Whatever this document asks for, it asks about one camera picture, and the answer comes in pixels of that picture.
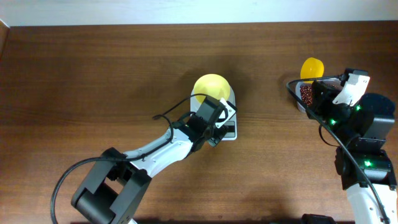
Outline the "yellow plastic measuring scoop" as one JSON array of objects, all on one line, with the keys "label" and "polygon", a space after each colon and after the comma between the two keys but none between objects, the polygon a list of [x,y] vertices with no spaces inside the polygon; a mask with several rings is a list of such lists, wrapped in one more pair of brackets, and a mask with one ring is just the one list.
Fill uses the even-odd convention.
[{"label": "yellow plastic measuring scoop", "polygon": [[320,78],[324,74],[324,64],[317,58],[310,57],[304,61],[301,71],[300,78]]}]

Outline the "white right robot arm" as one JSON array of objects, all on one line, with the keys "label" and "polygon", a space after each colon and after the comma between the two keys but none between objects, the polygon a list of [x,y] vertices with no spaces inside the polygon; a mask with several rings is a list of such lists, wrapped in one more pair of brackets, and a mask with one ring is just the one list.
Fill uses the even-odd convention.
[{"label": "white right robot arm", "polygon": [[356,223],[397,223],[397,181],[382,148],[394,125],[395,104],[377,93],[364,94],[353,106],[334,104],[340,89],[312,83],[311,110],[343,143],[336,149],[341,176]]}]

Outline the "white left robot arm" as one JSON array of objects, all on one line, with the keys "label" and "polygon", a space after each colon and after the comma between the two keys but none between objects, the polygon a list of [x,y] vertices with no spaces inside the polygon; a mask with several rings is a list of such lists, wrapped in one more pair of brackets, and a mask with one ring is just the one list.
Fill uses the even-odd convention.
[{"label": "white left robot arm", "polygon": [[196,111],[170,123],[165,134],[133,151],[109,148],[95,162],[71,205],[90,223],[134,223],[133,216],[152,178],[201,149],[215,147],[227,134],[235,104],[206,95]]}]

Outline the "white digital kitchen scale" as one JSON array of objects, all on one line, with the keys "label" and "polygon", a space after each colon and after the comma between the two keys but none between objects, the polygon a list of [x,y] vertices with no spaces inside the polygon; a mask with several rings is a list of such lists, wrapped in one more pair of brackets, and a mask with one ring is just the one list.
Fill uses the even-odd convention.
[{"label": "white digital kitchen scale", "polygon": [[[236,97],[232,88],[230,88],[229,98],[227,99],[233,106],[236,106]],[[196,112],[201,103],[195,98],[190,98],[190,111]],[[231,112],[228,113],[230,119],[224,123],[224,125],[228,128],[228,132],[225,134],[223,141],[234,141],[237,138],[237,116],[234,114],[231,115]]]}]

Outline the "yellow plastic bowl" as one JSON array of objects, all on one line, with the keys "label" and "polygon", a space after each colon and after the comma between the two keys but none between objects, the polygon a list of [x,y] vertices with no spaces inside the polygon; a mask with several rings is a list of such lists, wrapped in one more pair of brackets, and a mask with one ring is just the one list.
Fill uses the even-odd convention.
[{"label": "yellow plastic bowl", "polygon": [[[221,98],[227,100],[231,94],[231,87],[228,81],[221,75],[206,74],[195,82],[193,93],[203,93],[210,95],[217,100],[220,100]],[[195,98],[199,103],[202,103],[205,96],[197,95]]]}]

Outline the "red adzuki beans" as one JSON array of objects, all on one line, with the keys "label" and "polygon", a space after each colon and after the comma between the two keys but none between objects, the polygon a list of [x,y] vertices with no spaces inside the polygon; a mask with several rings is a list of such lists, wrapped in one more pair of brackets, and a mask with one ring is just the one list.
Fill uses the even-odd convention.
[{"label": "red adzuki beans", "polygon": [[302,85],[300,87],[300,96],[301,96],[302,101],[307,106],[310,106],[313,103],[312,86],[311,85]]}]

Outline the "clear plastic bean container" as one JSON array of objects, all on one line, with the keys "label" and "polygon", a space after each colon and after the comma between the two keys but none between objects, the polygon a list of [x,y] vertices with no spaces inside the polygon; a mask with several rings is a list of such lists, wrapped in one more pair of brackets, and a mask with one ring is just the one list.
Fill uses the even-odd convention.
[{"label": "clear plastic bean container", "polygon": [[298,82],[295,86],[295,94],[301,99],[300,96],[300,87],[302,85],[312,85],[311,83],[306,83],[306,82]]}]

